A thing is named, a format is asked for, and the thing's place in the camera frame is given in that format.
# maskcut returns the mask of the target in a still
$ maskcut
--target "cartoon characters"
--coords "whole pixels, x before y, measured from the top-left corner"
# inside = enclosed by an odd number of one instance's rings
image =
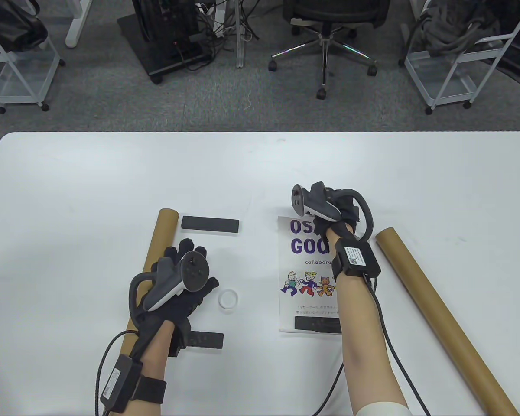
[[[322,281],[318,285],[318,295],[323,296],[324,293],[327,296],[333,296],[333,291],[335,290],[335,286],[329,284],[329,277],[322,277]]]
[[[285,285],[283,285],[282,289],[280,289],[283,293],[286,293],[289,289],[291,289],[291,297],[296,295],[296,285],[298,285],[299,282],[296,281],[296,273],[291,271],[287,275],[287,279],[285,281]]]
[[[314,282],[314,276],[316,276],[316,272],[304,272],[306,280],[300,279],[300,283],[303,284],[303,287],[300,288],[300,293],[304,294],[306,292],[308,295],[314,296],[314,289],[318,287],[318,284]]]

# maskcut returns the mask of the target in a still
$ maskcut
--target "brown cardboard tube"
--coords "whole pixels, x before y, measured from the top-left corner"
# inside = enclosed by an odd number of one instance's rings
[[[394,228],[375,239],[484,412],[520,416]]]
[[[173,237],[175,236],[175,230],[177,229],[177,222],[179,221],[179,213],[169,208],[163,208],[158,213],[158,219],[156,220],[156,226],[152,240],[150,242],[149,252],[146,255],[145,267],[143,272],[149,272],[150,267],[163,256],[163,252],[166,247],[173,245]],[[137,305],[141,301],[141,298],[147,293],[152,287],[151,281],[145,281],[141,283],[137,289]],[[133,321],[129,318],[127,329],[135,329]],[[137,335],[127,334],[123,337],[123,344],[121,345],[121,354],[127,354],[133,349],[137,341]]]

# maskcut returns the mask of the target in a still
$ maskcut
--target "black glove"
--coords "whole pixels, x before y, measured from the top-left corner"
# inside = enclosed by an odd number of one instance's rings
[[[195,248],[195,245],[189,238],[181,240],[179,250],[175,247],[168,247],[163,256],[171,258],[173,264],[176,265],[183,255],[189,251],[193,251],[193,249],[206,257],[206,248]],[[152,273],[156,272],[157,265],[158,263],[154,263],[151,266]],[[202,303],[204,297],[219,285],[220,283],[215,277],[210,277],[204,287],[199,291],[189,292],[185,289],[180,295],[172,297],[157,310],[151,312],[147,312],[143,309],[143,299],[146,297],[146,295],[144,295],[135,313],[136,322],[134,323],[139,330],[139,339],[135,343],[135,347],[133,347],[131,356],[135,359],[140,359],[164,321],[171,321],[175,325],[175,331],[172,337],[173,348],[176,348],[177,345],[184,345],[183,338],[185,338],[191,330],[191,325],[187,318],[196,307]]]
[[[353,202],[353,196],[342,196],[337,200],[332,201],[332,204],[341,212],[341,221],[328,221],[318,216],[314,218],[314,233],[321,236],[326,244],[328,240],[325,234],[329,228],[340,237],[355,238],[354,234],[351,233],[346,226],[346,224],[349,224],[353,228],[353,232],[355,232],[357,229],[357,223],[360,220],[359,208],[358,206],[353,206]]]

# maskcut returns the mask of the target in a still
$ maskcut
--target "floor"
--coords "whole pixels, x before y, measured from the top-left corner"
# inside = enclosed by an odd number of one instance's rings
[[[397,67],[399,24],[413,20],[409,0],[393,0],[381,28],[361,27],[351,41],[377,58],[377,77],[332,50],[327,99],[315,99],[319,50],[281,59],[276,73],[267,70],[272,53],[309,36],[291,36],[280,8],[266,14],[277,1],[262,0],[254,12],[250,25],[260,40],[247,44],[243,69],[235,68],[234,53],[222,51],[201,71],[179,71],[154,85],[117,26],[131,14],[131,2],[95,0],[75,49],[64,46],[66,26],[49,28],[68,63],[50,89],[50,111],[10,106],[0,115],[0,138],[11,131],[520,130],[520,85],[497,71],[472,109],[447,105],[424,114],[414,83]],[[48,16],[58,1],[42,3]],[[486,69],[477,63],[471,71],[477,78]]]

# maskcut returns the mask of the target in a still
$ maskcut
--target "chrome chair base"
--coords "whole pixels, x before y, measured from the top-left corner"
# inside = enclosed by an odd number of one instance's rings
[[[317,35],[317,39],[308,40],[307,42],[301,43],[300,45],[297,45],[293,48],[282,50],[281,52],[278,52],[274,55],[272,55],[272,60],[268,64],[268,70],[271,72],[275,72],[277,70],[277,63],[276,58],[279,58],[283,55],[287,55],[291,52],[296,52],[297,50],[303,50],[311,46],[321,46],[322,47],[322,85],[320,86],[320,89],[318,89],[318,93],[316,94],[316,98],[320,100],[324,100],[326,96],[326,86],[327,86],[327,66],[328,66],[328,49],[330,45],[335,45],[355,56],[359,56],[365,59],[365,62],[367,65],[369,65],[367,74],[371,77],[375,77],[377,75],[377,61],[375,59],[372,59],[367,54],[359,51],[356,48],[353,48],[351,45],[341,42],[339,40],[334,39],[334,35],[341,30],[345,29],[344,27],[340,26],[336,29],[331,29],[331,24],[324,23],[322,24],[321,30],[316,30],[312,27],[305,26],[303,27],[304,30],[307,30],[308,32],[311,32],[315,35]]]

